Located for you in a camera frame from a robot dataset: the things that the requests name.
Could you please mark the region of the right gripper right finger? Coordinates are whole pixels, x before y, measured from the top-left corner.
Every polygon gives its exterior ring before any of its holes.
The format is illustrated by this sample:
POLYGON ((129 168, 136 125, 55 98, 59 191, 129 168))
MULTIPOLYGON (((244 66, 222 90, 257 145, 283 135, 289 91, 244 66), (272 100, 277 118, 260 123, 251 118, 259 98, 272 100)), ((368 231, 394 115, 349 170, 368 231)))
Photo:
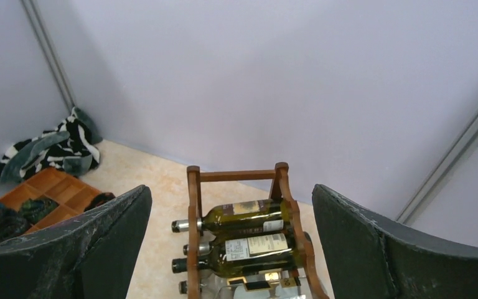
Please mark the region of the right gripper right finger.
POLYGON ((336 298, 478 298, 478 247, 400 224, 323 184, 312 205, 336 298))

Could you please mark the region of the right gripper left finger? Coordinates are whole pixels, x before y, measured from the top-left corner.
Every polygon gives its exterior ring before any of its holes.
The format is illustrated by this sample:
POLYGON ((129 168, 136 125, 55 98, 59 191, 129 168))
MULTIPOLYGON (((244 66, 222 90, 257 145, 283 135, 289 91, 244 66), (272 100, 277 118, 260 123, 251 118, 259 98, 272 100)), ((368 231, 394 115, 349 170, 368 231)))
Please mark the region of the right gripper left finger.
POLYGON ((0 243, 0 298, 125 298, 151 208, 151 190, 140 185, 0 243))

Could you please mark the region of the clear square spirit bottle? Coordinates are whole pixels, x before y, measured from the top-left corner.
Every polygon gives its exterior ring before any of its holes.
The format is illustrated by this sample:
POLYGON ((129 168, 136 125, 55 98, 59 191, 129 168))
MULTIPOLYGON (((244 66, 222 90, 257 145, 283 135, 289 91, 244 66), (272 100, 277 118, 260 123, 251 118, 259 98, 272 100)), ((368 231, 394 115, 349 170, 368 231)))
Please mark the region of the clear square spirit bottle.
POLYGON ((250 276, 223 278, 209 270, 200 274, 201 298, 311 298, 306 278, 298 272, 269 270, 250 276))

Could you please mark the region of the brown wooden wine rack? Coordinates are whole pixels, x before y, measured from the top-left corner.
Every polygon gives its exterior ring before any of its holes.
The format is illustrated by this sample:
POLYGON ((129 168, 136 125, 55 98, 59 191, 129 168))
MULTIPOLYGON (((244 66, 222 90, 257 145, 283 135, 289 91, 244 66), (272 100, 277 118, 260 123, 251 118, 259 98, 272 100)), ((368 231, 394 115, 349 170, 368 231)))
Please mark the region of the brown wooden wine rack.
POLYGON ((237 280, 253 272, 274 272, 277 269, 286 270, 291 277, 298 278, 299 268, 304 270, 311 298, 328 297, 316 272, 312 242, 306 238, 302 229, 298 202, 291 195, 288 169, 285 162, 276 163, 274 169, 247 171, 201 172, 198 166, 187 167, 189 248, 186 258, 172 262, 172 269, 176 273, 187 272, 188 298, 200 298, 200 272, 203 270, 211 270, 219 277, 237 280), (253 210, 253 206, 229 204, 203 215, 202 183, 267 179, 272 181, 269 198, 267 204, 261 205, 257 211, 253 210), (285 248, 273 244, 269 251, 260 252, 258 248, 263 245, 262 241, 253 240, 247 233, 263 231, 265 223, 269 221, 282 222, 279 232, 285 248), (228 252, 223 252, 219 245, 217 250, 200 255, 200 239, 204 232, 220 237, 239 234, 241 246, 228 244, 228 252))

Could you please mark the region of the dark wine bottle black cap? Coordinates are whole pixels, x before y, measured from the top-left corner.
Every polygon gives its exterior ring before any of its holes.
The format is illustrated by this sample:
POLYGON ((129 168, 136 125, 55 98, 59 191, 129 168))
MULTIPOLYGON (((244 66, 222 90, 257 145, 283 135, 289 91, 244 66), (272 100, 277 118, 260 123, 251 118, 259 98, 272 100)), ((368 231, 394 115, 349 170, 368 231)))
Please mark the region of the dark wine bottle black cap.
POLYGON ((282 232, 239 239, 225 239, 210 245, 195 262, 197 270, 210 270, 223 278, 254 275, 269 270, 292 270, 303 266, 293 236, 282 232))

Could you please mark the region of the dark green wine bottle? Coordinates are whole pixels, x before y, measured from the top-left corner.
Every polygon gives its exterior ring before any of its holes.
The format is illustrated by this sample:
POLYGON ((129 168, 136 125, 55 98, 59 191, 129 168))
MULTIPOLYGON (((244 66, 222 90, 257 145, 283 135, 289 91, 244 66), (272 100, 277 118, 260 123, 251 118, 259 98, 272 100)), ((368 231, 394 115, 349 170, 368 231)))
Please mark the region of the dark green wine bottle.
POLYGON ((195 227, 199 232, 208 231, 215 236, 277 232, 290 222, 291 214, 288 204, 272 199, 223 204, 197 218, 195 227))

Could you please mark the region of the green wine bottle silver neck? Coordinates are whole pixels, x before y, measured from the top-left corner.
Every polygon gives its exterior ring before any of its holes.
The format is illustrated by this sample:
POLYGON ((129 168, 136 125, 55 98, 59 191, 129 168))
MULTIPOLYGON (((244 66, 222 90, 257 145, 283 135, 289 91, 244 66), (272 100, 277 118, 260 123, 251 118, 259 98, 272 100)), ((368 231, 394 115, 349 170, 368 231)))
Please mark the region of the green wine bottle silver neck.
MULTIPOLYGON (((212 249, 212 243, 211 242, 201 242, 198 245, 197 251, 198 251, 199 255, 206 255, 211 251, 211 249, 212 249)), ((189 244, 185 244, 182 248, 183 254, 185 256, 188 256, 189 250, 190 250, 190 245, 189 244)))

